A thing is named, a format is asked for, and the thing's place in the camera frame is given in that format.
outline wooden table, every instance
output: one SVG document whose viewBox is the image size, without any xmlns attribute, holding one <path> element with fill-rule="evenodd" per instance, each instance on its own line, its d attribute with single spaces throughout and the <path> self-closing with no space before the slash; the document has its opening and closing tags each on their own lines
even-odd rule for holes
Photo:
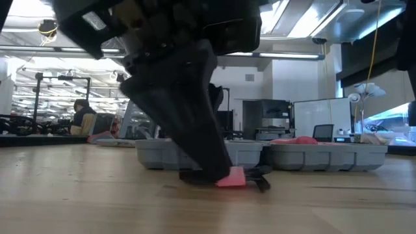
<svg viewBox="0 0 416 234">
<path fill-rule="evenodd" d="M 416 233 L 416 159 L 374 172 L 274 172 L 272 190 L 190 187 L 134 149 L 0 149 L 0 233 Z"/>
</svg>

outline pink cloth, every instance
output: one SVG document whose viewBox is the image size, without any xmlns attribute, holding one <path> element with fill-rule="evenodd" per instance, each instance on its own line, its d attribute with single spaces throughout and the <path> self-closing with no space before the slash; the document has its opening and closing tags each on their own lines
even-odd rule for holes
<svg viewBox="0 0 416 234">
<path fill-rule="evenodd" d="M 309 136 L 299 136 L 294 139 L 275 139 L 270 141 L 272 144 L 318 144 L 318 141 Z"/>
<path fill-rule="evenodd" d="M 216 182 L 218 187 L 234 187 L 245 186 L 246 176 L 244 175 L 244 169 L 241 166 L 232 166 L 229 169 L 229 175 Z"/>
</svg>

